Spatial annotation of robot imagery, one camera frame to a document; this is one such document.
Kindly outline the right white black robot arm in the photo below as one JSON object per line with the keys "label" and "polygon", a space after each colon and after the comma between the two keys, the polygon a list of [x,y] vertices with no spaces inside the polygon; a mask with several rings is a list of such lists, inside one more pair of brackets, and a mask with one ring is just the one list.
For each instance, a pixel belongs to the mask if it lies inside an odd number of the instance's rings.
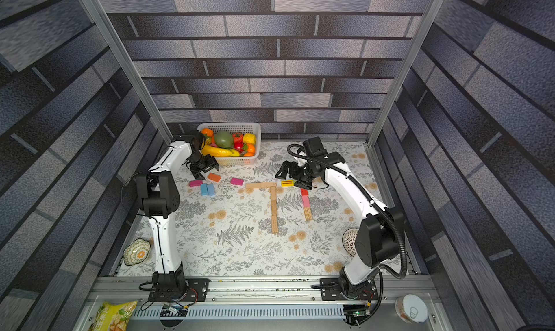
{"label": "right white black robot arm", "polygon": [[358,224],[355,254],[340,269],[334,287],[345,298],[355,299],[384,272],[398,280],[404,279],[408,271],[408,253],[403,211],[389,208],[373,196],[353,175],[344,157],[337,152],[329,153],[319,137],[301,145],[290,144],[287,152],[295,161],[283,162],[275,175],[277,179],[291,178],[294,186],[309,191],[313,188],[313,180],[320,178],[354,211]]}

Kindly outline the pink block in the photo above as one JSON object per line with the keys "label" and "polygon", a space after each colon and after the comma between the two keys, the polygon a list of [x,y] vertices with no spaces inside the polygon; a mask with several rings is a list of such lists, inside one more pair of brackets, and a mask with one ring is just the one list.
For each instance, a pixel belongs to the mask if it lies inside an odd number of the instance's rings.
{"label": "pink block", "polygon": [[304,195],[302,197],[302,202],[303,202],[303,207],[304,208],[310,208],[311,207],[308,196]]}

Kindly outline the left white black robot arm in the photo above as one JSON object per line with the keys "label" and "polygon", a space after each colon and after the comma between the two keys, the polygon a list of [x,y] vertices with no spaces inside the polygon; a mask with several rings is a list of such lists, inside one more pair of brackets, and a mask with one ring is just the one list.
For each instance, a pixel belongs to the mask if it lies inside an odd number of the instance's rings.
{"label": "left white black robot arm", "polygon": [[195,180],[202,181],[204,172],[219,168],[214,157],[202,154],[205,145],[206,138],[198,130],[179,135],[148,171],[135,176],[140,209],[148,218],[156,253],[150,302],[176,301],[188,290],[177,249],[174,213],[179,209],[181,195],[175,176],[185,166]]}

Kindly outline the wood block marked 71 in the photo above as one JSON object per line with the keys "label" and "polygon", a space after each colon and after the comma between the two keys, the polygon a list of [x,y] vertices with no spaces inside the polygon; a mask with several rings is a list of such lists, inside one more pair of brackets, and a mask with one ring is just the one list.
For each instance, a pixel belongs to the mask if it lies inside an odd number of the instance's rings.
{"label": "wood block marked 71", "polygon": [[277,218],[277,216],[278,216],[277,201],[276,200],[271,200],[270,201],[270,206],[271,206],[272,217]]}

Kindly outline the orange block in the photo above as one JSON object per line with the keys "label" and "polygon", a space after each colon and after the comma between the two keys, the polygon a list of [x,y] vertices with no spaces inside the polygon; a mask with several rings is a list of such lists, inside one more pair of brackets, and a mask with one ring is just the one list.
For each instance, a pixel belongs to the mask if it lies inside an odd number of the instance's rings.
{"label": "orange block", "polygon": [[222,177],[217,175],[217,174],[214,174],[214,173],[209,173],[206,176],[206,179],[211,181],[211,182],[219,183],[221,181]]}

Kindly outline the magenta block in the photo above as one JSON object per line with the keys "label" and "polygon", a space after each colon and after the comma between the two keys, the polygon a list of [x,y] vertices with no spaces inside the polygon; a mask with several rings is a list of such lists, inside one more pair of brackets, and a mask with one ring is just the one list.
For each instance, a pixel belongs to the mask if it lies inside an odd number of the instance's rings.
{"label": "magenta block", "polygon": [[236,185],[236,186],[243,186],[244,185],[244,180],[243,179],[232,178],[230,180],[230,183],[232,185]]}

